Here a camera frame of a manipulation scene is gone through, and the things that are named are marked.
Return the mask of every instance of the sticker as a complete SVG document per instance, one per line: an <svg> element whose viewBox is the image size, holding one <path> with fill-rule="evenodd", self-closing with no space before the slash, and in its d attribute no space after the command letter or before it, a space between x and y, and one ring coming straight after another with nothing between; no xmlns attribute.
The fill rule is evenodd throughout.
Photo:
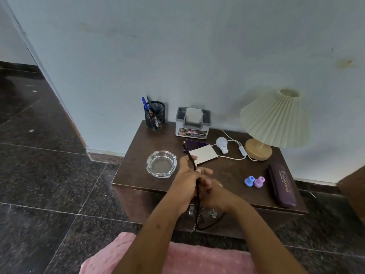
<svg viewBox="0 0 365 274"><path fill-rule="evenodd" d="M205 138L206 134L207 134L206 131L196 131L196 130L179 128L179 135L183 135L185 137Z"/></svg>

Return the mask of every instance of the drawer handle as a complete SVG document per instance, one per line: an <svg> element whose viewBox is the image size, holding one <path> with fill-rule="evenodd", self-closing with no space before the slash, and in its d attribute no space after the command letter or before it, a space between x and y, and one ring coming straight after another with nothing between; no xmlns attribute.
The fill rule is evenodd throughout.
<svg viewBox="0 0 365 274"><path fill-rule="evenodd" d="M212 218L217 218L217 214L218 214L218 212L216 210L212 210L212 212L210 213Z"/></svg>
<svg viewBox="0 0 365 274"><path fill-rule="evenodd" d="M195 207L194 204L190 204L189 205L189 215L193 215L194 214L194 207Z"/></svg>

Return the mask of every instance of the black mesh pen holder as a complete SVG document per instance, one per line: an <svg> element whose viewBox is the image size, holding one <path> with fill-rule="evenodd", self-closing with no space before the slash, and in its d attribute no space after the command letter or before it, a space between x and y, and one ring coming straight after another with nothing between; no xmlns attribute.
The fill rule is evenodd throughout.
<svg viewBox="0 0 365 274"><path fill-rule="evenodd" d="M158 101L151 101L147 103L150 111L144 109L144 116L146 118L147 128L158 131L165 126L165 105Z"/></svg>

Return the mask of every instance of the white card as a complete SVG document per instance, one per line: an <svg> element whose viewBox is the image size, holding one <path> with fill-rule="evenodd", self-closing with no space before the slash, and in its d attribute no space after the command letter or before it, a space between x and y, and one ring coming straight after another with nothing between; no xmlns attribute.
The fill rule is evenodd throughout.
<svg viewBox="0 0 365 274"><path fill-rule="evenodd" d="M189 151L190 155L197 156L198 159L194 161L195 165L201 164L205 161L209 161L218 157L217 153L214 151L212 145L206 145L198 149Z"/></svg>

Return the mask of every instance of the purple earplug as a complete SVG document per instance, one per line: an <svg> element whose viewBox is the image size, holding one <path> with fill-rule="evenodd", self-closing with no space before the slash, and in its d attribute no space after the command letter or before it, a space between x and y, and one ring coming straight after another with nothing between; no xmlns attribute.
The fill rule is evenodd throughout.
<svg viewBox="0 0 365 274"><path fill-rule="evenodd" d="M244 180L244 184L247 186L252 186L255 178L253 176L249 176L247 179Z"/></svg>
<svg viewBox="0 0 365 274"><path fill-rule="evenodd" d="M265 178L260 176L258 177L255 182L253 183L255 185L255 187L257 188L261 188L263 186L263 182L265 181Z"/></svg>

